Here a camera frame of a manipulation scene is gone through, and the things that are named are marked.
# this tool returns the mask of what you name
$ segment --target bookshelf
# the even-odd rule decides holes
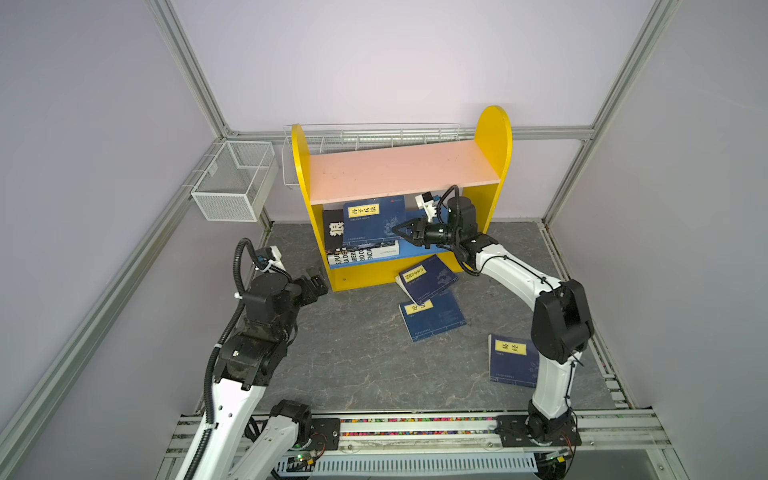
[[[393,283],[398,272],[432,255],[435,248],[424,250],[423,255],[416,253],[414,257],[401,255],[393,260],[330,267],[323,246],[324,204],[426,191],[442,194],[456,184],[463,189],[462,195],[475,205],[478,228],[487,232],[509,169],[512,129],[506,112],[491,106],[480,115],[475,139],[469,141],[310,155],[304,131],[301,125],[295,124],[291,129],[291,143],[317,247],[331,288],[338,292]],[[438,256],[451,270],[461,271],[453,253],[439,252]]]

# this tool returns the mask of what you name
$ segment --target white mesh basket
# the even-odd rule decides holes
[[[257,222],[277,175],[266,141],[225,141],[192,189],[208,220]]]

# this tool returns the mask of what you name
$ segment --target book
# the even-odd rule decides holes
[[[447,289],[456,280],[456,274],[437,255],[403,270],[395,277],[402,291],[413,303],[419,305]]]
[[[423,305],[400,303],[400,315],[413,342],[467,324],[451,290],[443,290]]]
[[[406,221],[406,199],[394,197],[356,200],[344,204],[343,246],[397,240],[392,228]]]
[[[355,250],[343,250],[328,254],[329,265],[342,263],[356,263],[364,260],[375,260],[386,257],[396,257],[400,253],[400,242],[395,240],[393,245],[377,248],[360,248]]]
[[[492,382],[535,388],[538,350],[531,340],[488,335],[488,371]]]
[[[325,244],[326,254],[354,251],[354,250],[376,250],[379,247],[389,247],[387,251],[392,251],[391,247],[397,244],[397,240],[386,242],[374,242],[360,244],[358,246],[344,246],[344,211],[343,210],[323,210],[323,243]],[[376,251],[370,258],[381,258],[376,256]]]

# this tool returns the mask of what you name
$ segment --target white wire rack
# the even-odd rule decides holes
[[[208,220],[257,222],[277,175],[266,141],[225,141],[192,189]]]
[[[458,124],[317,124],[301,128],[312,155],[457,141],[460,129]],[[283,132],[283,183],[294,187],[299,178],[293,163],[291,126],[284,126]]]

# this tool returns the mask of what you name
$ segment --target pink shelf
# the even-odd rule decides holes
[[[474,140],[313,155],[310,204],[497,184]]]

